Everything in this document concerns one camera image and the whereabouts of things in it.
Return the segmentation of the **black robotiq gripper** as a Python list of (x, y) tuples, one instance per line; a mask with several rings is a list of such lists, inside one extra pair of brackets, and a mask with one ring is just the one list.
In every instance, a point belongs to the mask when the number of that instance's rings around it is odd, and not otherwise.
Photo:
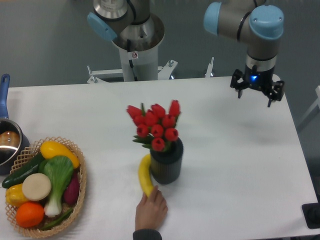
[(230, 87), (237, 92), (237, 98), (242, 97), (243, 90), (250, 88), (262, 91), (268, 97), (268, 108), (271, 107), (272, 102), (280, 102), (284, 95), (285, 82), (273, 81), (276, 61), (276, 58), (264, 60), (247, 58), (244, 73), (236, 69), (231, 76)]

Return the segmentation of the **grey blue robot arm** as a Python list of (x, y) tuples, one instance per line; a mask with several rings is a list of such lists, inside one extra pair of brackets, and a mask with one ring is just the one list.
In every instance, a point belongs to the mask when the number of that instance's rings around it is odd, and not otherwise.
[[(247, 45), (245, 69), (236, 69), (230, 86), (262, 92), (270, 103), (284, 95), (284, 81), (274, 81), (274, 69), (284, 32), (284, 14), (263, 0), (213, 2), (203, 17), (204, 29)], [(173, 64), (158, 67), (158, 48), (165, 36), (162, 20), (148, 0), (96, 0), (87, 16), (91, 29), (119, 51), (126, 82), (166, 80)]]

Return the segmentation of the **dark grey sleeve forearm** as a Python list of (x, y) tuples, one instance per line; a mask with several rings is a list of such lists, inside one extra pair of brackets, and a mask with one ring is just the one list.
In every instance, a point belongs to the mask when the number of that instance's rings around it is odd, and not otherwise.
[(162, 236), (159, 231), (154, 229), (139, 229), (133, 232), (133, 240), (162, 240)]

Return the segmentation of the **bare human hand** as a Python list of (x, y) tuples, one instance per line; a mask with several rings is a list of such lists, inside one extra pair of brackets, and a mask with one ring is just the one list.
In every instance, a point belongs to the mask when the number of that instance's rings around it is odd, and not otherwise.
[(149, 196), (143, 194), (136, 207), (135, 230), (158, 230), (168, 213), (167, 201), (156, 185)]

